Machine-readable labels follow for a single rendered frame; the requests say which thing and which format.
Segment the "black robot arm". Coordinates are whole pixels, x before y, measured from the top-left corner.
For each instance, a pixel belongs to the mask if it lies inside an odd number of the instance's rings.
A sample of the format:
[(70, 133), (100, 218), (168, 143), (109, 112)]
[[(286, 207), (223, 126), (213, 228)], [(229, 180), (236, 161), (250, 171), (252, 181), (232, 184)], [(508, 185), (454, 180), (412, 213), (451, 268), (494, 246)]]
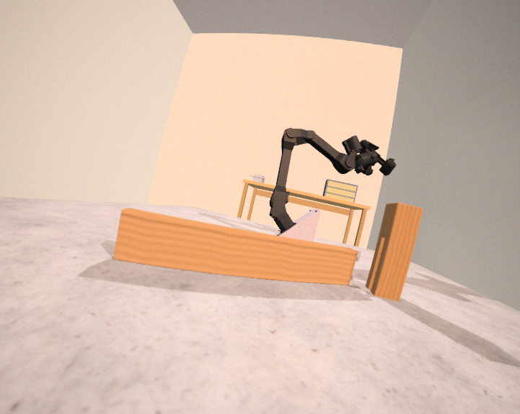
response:
[(319, 151), (325, 156), (332, 164), (332, 166), (341, 174), (347, 174), (351, 170), (355, 169), (355, 172), (363, 173), (364, 175), (372, 175), (373, 169), (370, 165), (370, 157), (366, 153), (358, 154), (361, 152), (362, 146), (357, 135), (353, 135), (349, 139), (347, 138), (342, 142), (342, 145), (347, 154), (336, 151), (333, 146), (324, 141), (318, 136), (314, 130), (305, 129), (293, 129), (288, 128), (283, 132), (281, 138), (282, 156), (280, 160), (280, 166), (278, 170), (278, 177), (275, 185), (275, 189), (270, 198), (270, 214), (273, 218), (280, 233), (289, 230), (295, 226), (291, 217), (286, 211), (286, 204), (288, 202), (288, 196), (290, 191), (286, 191), (286, 183), (288, 178), (288, 171), (291, 163), (291, 153), (294, 146), (302, 144), (310, 144), (313, 148)]

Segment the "wooden post with vertical slot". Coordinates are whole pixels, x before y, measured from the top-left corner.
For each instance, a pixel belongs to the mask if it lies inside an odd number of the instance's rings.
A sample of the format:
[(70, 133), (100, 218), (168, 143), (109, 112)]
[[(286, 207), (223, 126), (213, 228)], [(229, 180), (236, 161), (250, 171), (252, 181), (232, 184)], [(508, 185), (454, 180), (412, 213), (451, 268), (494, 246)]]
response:
[(399, 301), (419, 231), (423, 208), (386, 203), (365, 286), (375, 296)]

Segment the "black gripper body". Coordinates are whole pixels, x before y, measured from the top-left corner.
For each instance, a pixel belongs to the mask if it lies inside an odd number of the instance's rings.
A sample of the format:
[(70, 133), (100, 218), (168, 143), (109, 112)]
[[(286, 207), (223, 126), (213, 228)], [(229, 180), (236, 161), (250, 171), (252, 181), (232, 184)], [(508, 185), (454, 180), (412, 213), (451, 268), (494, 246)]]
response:
[(359, 154), (366, 153), (370, 157), (370, 163), (366, 168), (368, 168), (370, 165), (374, 166), (375, 163), (378, 163), (381, 165), (379, 171), (382, 172), (385, 176), (390, 175), (396, 164), (392, 160), (384, 160), (375, 150), (368, 150), (370, 143), (367, 140), (361, 140), (360, 144), (362, 149), (360, 150), (361, 152), (359, 152)]

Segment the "orange wooden plank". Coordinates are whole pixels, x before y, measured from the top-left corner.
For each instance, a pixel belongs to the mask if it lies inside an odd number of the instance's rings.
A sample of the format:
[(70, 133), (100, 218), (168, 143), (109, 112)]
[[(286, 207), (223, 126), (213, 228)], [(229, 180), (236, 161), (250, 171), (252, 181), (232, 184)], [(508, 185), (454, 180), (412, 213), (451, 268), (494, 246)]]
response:
[(349, 285), (361, 254), (133, 208), (122, 210), (117, 233), (115, 260), (286, 282)]

